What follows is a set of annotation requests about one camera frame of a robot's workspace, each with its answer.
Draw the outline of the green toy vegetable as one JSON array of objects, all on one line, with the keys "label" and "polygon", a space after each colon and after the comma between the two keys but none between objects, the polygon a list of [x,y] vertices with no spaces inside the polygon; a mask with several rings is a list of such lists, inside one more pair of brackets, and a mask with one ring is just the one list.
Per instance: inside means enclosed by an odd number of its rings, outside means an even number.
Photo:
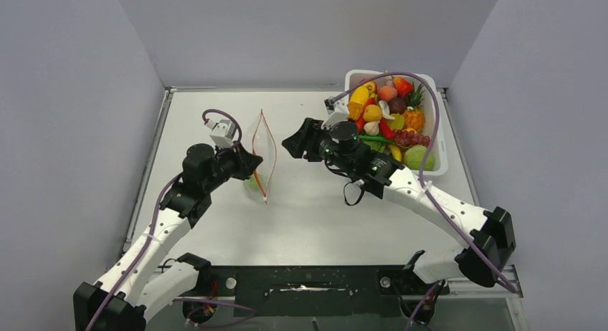
[{"label": "green toy vegetable", "polygon": [[262,193],[260,184],[256,175],[251,175],[248,179],[243,181],[244,190],[248,193]]}]

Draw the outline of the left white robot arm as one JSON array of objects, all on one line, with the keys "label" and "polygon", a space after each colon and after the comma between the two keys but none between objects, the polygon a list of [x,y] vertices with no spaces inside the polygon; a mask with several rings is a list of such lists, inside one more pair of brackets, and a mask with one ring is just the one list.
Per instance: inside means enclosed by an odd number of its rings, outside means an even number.
[{"label": "left white robot arm", "polygon": [[182,172],[162,189],[151,222],[117,263],[93,284],[73,295],[77,330],[144,330],[146,324],[181,294],[203,282],[210,263],[186,253],[171,268],[154,273],[170,250],[211,205],[211,194],[230,179],[247,180],[263,162],[238,144],[191,146]]}]

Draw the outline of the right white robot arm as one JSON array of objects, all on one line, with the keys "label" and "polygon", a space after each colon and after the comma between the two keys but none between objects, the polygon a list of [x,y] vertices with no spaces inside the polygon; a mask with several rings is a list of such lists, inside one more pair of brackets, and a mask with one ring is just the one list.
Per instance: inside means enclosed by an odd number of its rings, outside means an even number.
[{"label": "right white robot arm", "polygon": [[420,250],[405,266],[404,286],[423,292],[431,283],[465,277],[494,287],[516,248],[511,215],[466,203],[406,168],[392,156],[372,150],[351,121],[328,130],[307,117],[295,134],[281,142],[290,156],[333,165],[362,191],[395,203],[449,234],[458,245],[444,254]]}]

